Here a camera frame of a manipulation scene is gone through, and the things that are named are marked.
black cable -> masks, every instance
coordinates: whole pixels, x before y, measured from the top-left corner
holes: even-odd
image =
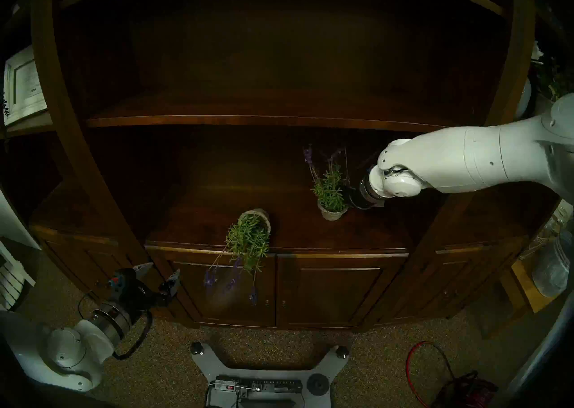
[[[80,315],[80,318],[82,320],[85,320],[84,316],[82,315],[82,310],[80,309],[80,304],[82,304],[82,301],[84,301],[84,299],[89,295],[89,293],[92,292],[92,290],[90,289],[88,292],[86,292],[84,294],[84,296],[80,299],[80,301],[78,302],[78,314]]]
[[[139,336],[139,339],[137,340],[137,342],[135,342],[133,344],[133,346],[130,348],[130,350],[122,355],[118,355],[116,354],[116,352],[114,351],[114,353],[112,354],[114,356],[115,359],[118,359],[119,361],[124,361],[127,358],[129,358],[133,353],[135,353],[135,351],[139,348],[139,346],[144,342],[145,338],[148,336],[148,332],[149,330],[152,328],[152,323],[153,323],[153,315],[151,312],[146,311],[146,315],[148,316],[148,322],[145,325],[145,328],[143,329],[141,335]]]

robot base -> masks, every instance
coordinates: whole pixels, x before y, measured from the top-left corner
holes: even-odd
[[[209,383],[207,407],[331,408],[330,385],[349,360],[333,347],[313,369],[268,371],[228,368],[207,343],[194,342],[192,358]]]

lavender flower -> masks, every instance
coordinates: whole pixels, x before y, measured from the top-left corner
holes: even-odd
[[[257,288],[255,286],[251,287],[251,294],[249,294],[249,301],[253,306],[257,306]]]
[[[231,291],[235,287],[236,284],[237,284],[237,280],[235,279],[235,277],[233,277],[231,279],[231,281],[227,285],[225,285],[225,290]]]
[[[215,284],[215,272],[212,272],[211,269],[207,269],[205,271],[205,276],[203,277],[203,285],[205,287],[211,287]]]
[[[331,158],[329,158],[327,161],[333,161],[333,159],[335,159],[335,157],[341,153],[343,151],[343,149],[337,149],[336,151],[333,152],[333,155],[331,155]]]
[[[313,164],[313,149],[311,147],[311,144],[309,144],[309,148],[303,150],[303,155],[305,156],[305,162],[309,165]]]

green foliage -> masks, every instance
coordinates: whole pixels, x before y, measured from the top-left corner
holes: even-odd
[[[227,232],[227,246],[241,258],[243,268],[259,270],[259,261],[269,250],[269,234],[265,221],[256,214],[240,218]]]
[[[341,167],[329,160],[329,166],[323,178],[320,178],[311,168],[313,182],[311,189],[321,204],[329,212],[340,212],[345,209],[345,201],[341,194]]]
[[[536,64],[536,72],[540,81],[539,90],[552,101],[574,91],[574,69],[568,67],[561,70],[556,58],[543,56],[542,64]]]

wooden cabinet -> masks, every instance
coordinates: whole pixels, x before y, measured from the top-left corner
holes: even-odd
[[[181,269],[177,300],[160,310],[173,320],[365,328],[452,315],[557,196],[534,183],[424,190],[327,222],[301,151],[312,144],[323,170],[345,147],[341,172],[356,186],[396,139],[511,122],[535,8],[495,2],[31,0],[0,53],[32,42],[53,125],[8,129],[0,184],[97,300],[113,270],[152,257],[151,289]],[[257,274],[252,305],[245,273],[226,289],[237,273],[226,259],[214,286],[204,275],[229,226],[258,207],[281,256]]]
[[[526,237],[516,237],[492,244],[447,246],[435,250],[425,258],[418,274],[406,272],[412,287],[403,290],[409,293],[404,305],[393,311],[394,293],[400,292],[393,289],[369,314],[371,323],[454,315],[461,309],[459,305],[464,299],[506,261],[515,258],[526,242]]]
[[[164,277],[181,270],[180,298],[194,321],[237,326],[275,326],[275,257],[265,259],[255,281],[241,266],[219,259],[216,281],[205,286],[205,272],[218,253],[196,253],[148,248]],[[255,287],[256,299],[250,299]]]
[[[90,291],[96,302],[109,297],[106,284],[116,270],[132,268],[113,239],[60,234],[41,227],[33,227],[33,232],[51,260],[81,291]],[[157,290],[162,281],[156,269],[150,269],[142,280],[151,290]],[[168,308],[152,309],[152,313],[155,317],[190,323],[189,316],[177,300],[172,301]]]
[[[357,326],[405,261],[406,254],[388,255],[279,256],[278,326]]]

